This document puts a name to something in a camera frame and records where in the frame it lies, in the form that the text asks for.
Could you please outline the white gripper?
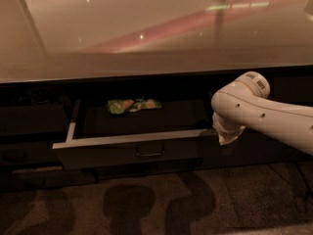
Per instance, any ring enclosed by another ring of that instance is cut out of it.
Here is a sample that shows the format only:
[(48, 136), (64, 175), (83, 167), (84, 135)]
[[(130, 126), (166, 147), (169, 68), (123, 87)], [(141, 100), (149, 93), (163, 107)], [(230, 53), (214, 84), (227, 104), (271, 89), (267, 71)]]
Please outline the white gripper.
[(235, 142), (246, 129), (243, 125), (225, 119), (214, 113), (212, 116), (213, 128), (216, 130), (221, 146)]

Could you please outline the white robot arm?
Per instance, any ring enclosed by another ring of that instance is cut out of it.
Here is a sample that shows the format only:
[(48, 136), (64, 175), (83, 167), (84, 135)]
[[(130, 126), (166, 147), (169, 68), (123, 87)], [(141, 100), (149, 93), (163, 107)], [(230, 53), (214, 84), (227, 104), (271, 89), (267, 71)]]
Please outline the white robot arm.
[(236, 141), (246, 128), (313, 155), (313, 108), (268, 100), (270, 85), (248, 71), (214, 93), (213, 128), (219, 143)]

